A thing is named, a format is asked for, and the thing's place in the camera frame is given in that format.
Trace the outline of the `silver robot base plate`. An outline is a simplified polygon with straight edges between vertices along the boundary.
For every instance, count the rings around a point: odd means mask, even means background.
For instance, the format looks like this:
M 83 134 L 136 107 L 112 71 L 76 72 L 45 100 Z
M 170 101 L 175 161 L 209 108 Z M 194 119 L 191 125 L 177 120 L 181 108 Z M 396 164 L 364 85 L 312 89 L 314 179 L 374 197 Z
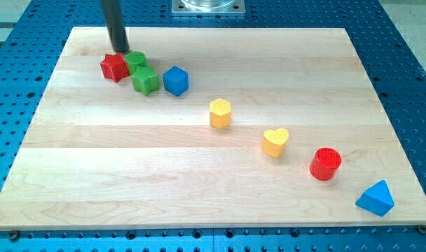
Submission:
M 237 14 L 246 12 L 244 0 L 172 0 L 172 14 L 189 16 L 201 14 Z

